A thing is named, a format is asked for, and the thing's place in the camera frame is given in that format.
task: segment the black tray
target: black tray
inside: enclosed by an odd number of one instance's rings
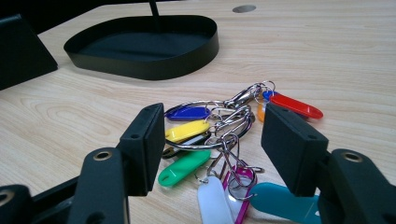
[[[126,17],[74,35],[64,50],[80,68],[162,80],[210,63],[219,51],[217,30],[203,16]]]

